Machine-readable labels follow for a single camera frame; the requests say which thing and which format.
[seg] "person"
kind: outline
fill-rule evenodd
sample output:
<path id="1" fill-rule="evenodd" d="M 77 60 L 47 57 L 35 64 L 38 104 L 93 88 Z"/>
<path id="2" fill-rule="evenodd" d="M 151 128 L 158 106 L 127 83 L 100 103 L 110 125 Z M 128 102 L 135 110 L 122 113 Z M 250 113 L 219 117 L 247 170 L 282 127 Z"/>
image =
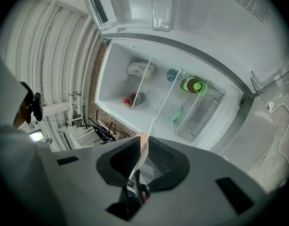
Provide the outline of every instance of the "person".
<path id="1" fill-rule="evenodd" d="M 14 122 L 13 122 L 13 126 L 17 130 L 20 129 L 25 122 L 27 124 L 31 123 L 32 109 L 29 107 L 31 107 L 32 105 L 33 96 L 34 96 L 31 88 L 25 82 L 20 82 L 20 83 L 27 89 L 27 95 L 22 101 L 18 109 L 18 112 L 15 116 Z"/>

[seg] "floor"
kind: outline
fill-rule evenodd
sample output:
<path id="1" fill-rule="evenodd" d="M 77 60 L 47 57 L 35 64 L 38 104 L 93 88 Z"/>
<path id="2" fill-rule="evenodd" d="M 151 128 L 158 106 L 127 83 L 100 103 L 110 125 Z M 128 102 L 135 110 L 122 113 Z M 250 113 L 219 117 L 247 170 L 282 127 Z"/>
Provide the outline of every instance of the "floor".
<path id="1" fill-rule="evenodd" d="M 96 110 L 98 110 L 98 120 L 103 123 L 106 127 L 109 128 L 109 126 L 112 123 L 111 126 L 111 131 L 114 131 L 115 129 L 115 134 L 122 135 L 124 137 L 132 137 L 136 133 L 123 124 L 121 124 L 119 121 L 114 119 L 112 116 L 110 116 L 108 113 L 106 113 L 104 110 L 102 110 L 100 107 L 98 107 L 94 103 L 94 97 L 95 97 L 95 92 L 96 92 L 96 84 L 97 84 L 97 79 L 99 76 L 99 71 L 101 68 L 102 60 L 104 58 L 105 51 L 107 49 L 107 46 L 105 44 L 101 44 L 98 52 L 96 59 L 94 61 L 94 67 L 91 75 L 91 86 L 90 86 L 90 91 L 89 91 L 89 104 L 88 104 L 88 117 L 90 117 L 93 121 L 96 120 Z"/>
<path id="2" fill-rule="evenodd" d="M 248 174 L 254 178 L 266 192 L 284 185 L 289 176 L 289 94 L 269 104 L 271 118 L 276 127 L 276 135 L 272 147 L 256 163 Z"/>

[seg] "refrigerator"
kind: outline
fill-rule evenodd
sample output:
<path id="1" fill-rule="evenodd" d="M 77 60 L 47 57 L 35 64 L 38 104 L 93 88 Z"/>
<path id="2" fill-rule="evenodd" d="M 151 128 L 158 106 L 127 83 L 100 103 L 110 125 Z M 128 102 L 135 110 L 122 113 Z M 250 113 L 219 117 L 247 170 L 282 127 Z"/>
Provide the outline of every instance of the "refrigerator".
<path id="1" fill-rule="evenodd" d="M 243 171 L 271 146 L 267 103 L 289 93 L 289 29 L 270 0 L 85 3 L 108 44 L 94 98 L 104 111 Z M 193 76 L 195 94 L 181 88 Z"/>

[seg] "white wall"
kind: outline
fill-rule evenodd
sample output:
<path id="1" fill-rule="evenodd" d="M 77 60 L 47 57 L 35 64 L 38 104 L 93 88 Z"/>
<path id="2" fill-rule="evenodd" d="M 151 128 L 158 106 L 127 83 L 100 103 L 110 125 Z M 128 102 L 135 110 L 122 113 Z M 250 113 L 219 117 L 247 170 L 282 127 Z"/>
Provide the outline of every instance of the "white wall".
<path id="1" fill-rule="evenodd" d="M 0 28 L 0 55 L 10 71 L 19 81 L 26 82 L 33 92 L 42 95 L 43 106 L 67 102 L 69 74 L 72 55 L 76 42 L 88 17 L 88 10 L 83 0 L 19 0 L 8 14 Z M 74 66 L 77 75 L 81 65 L 81 56 L 87 50 L 88 63 L 94 61 L 99 40 L 90 33 L 94 23 L 91 22 L 82 37 L 78 48 L 78 59 Z M 85 48 L 89 36 L 92 42 Z M 78 87 L 77 76 L 74 77 L 74 99 Z M 66 124 L 67 111 L 44 117 L 37 127 L 47 138 L 52 138 L 53 151 L 65 150 L 57 131 Z"/>

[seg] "printed label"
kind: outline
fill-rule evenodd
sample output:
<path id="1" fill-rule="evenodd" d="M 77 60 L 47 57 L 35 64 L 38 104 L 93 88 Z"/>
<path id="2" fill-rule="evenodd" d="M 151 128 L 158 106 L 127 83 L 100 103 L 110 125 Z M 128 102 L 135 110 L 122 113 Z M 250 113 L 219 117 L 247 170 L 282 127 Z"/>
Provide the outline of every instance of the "printed label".
<path id="1" fill-rule="evenodd" d="M 261 23 L 270 16 L 271 4 L 267 0 L 234 0 L 255 16 Z"/>

